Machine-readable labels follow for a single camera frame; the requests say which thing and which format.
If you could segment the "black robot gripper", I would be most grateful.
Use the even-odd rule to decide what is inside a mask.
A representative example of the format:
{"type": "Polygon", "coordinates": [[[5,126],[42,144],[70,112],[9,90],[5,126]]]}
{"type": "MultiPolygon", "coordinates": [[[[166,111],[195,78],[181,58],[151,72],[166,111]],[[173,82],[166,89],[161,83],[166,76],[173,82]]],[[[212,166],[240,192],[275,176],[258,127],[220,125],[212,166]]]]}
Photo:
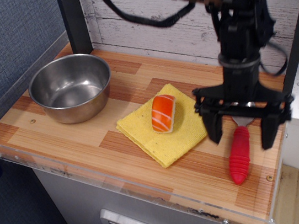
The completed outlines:
{"type": "Polygon", "coordinates": [[[272,148],[281,121],[291,120],[293,96],[261,84],[260,53],[239,60],[223,54],[218,58],[223,83],[193,90],[195,111],[202,117],[210,140],[220,143],[224,115],[253,117],[261,119],[262,148],[272,148]]]}

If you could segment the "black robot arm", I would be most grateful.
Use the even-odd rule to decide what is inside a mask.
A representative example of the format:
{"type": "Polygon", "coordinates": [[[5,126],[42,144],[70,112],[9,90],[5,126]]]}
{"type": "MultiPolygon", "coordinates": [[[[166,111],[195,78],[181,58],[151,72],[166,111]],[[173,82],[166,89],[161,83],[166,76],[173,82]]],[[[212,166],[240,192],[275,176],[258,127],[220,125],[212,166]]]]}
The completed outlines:
{"type": "Polygon", "coordinates": [[[223,69],[219,86],[193,90],[195,110],[209,138],[222,137],[224,115],[261,119],[261,145],[273,146],[279,125],[291,119],[291,94],[267,88],[259,81],[260,49],[274,34],[267,0],[187,0],[203,2],[212,16],[223,69]]]}

